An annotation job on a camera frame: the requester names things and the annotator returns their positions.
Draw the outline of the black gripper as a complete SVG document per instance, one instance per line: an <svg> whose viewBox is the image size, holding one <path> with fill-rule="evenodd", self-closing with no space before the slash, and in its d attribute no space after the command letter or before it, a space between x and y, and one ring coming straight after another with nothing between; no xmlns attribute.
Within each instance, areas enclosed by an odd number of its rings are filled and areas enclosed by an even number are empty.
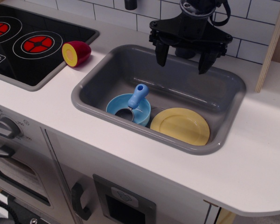
<svg viewBox="0 0 280 224"><path fill-rule="evenodd" d="M196 6L182 6L181 14L175 18L150 22L149 41L155 46L157 63L164 67L169 47L200 51L198 71L206 73L216 59L224 56L232 36L218 29L225 25L231 16L231 9L225 6L227 18L214 21L216 6L199 9Z"/></svg>

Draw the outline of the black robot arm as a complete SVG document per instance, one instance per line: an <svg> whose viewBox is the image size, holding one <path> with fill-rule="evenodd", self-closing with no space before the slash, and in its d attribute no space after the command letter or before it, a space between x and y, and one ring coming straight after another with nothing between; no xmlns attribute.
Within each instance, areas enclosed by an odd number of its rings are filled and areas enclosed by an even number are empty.
<svg viewBox="0 0 280 224"><path fill-rule="evenodd" d="M174 47L176 55L183 58L198 52L199 74L206 73L217 58L226 54L227 45L233 39L230 34L218 29L229 18L224 21L213 20L213 14L220 6L225 8L227 17L230 17L231 9L226 0L182 0L180 15L150 22L149 40L155 46L157 63L165 66L169 47Z"/></svg>

